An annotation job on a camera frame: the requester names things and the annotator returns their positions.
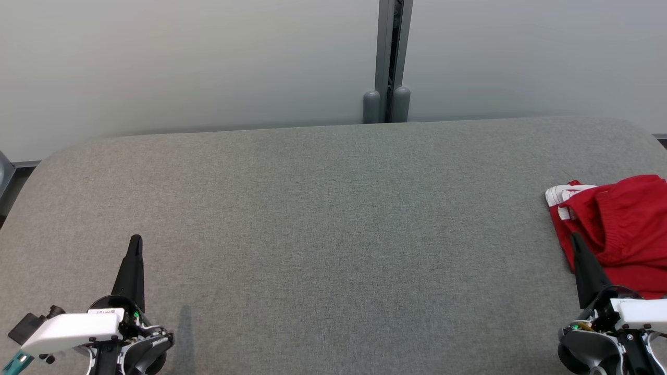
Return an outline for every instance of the red fabric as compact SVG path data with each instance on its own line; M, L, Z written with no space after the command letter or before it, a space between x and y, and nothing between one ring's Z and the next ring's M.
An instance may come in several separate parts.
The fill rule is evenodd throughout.
M574 213L572 219L561 220L558 207ZM573 271L570 234L580 232L612 283L647 299L667 295L667 181L630 177L579 192L550 213Z

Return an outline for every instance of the gray fabric surface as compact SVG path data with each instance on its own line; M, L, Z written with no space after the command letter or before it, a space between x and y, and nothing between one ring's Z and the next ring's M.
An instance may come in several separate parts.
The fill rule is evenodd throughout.
M581 117L87 143L0 230L0 330L84 311L141 234L147 314L176 334L164 375L567 374L579 309L544 191L641 173L667 175L651 135Z

